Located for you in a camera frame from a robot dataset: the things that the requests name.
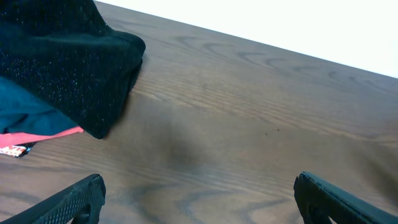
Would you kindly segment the black sparkly velvet skirt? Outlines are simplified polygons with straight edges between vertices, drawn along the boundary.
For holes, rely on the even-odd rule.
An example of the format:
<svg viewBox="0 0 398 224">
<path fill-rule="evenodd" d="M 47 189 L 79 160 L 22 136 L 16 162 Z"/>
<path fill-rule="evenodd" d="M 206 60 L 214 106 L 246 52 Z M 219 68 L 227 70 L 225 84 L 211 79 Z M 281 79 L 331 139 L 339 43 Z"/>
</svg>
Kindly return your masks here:
<svg viewBox="0 0 398 224">
<path fill-rule="evenodd" d="M 118 120 L 145 49 L 93 1 L 1 2 L 1 76 L 98 139 Z"/>
</svg>

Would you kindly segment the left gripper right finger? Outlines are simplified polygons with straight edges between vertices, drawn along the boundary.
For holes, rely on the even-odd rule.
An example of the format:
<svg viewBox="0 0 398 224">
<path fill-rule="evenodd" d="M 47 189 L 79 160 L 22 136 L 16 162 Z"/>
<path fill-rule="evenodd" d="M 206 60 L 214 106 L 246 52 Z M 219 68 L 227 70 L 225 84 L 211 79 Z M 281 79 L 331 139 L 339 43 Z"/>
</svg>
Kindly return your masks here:
<svg viewBox="0 0 398 224">
<path fill-rule="evenodd" d="M 294 182 L 294 198 L 304 224 L 396 224 L 397 217 L 341 188 L 301 172 Z"/>
</svg>

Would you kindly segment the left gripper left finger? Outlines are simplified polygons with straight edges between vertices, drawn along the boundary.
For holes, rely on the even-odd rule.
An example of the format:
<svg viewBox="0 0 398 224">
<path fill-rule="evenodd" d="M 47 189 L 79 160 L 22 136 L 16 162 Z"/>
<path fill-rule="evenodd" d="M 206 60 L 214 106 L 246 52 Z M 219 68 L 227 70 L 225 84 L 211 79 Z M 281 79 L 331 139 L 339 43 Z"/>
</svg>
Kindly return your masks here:
<svg viewBox="0 0 398 224">
<path fill-rule="evenodd" d="M 91 174 L 2 224 L 98 224 L 105 204 L 102 176 Z"/>
</svg>

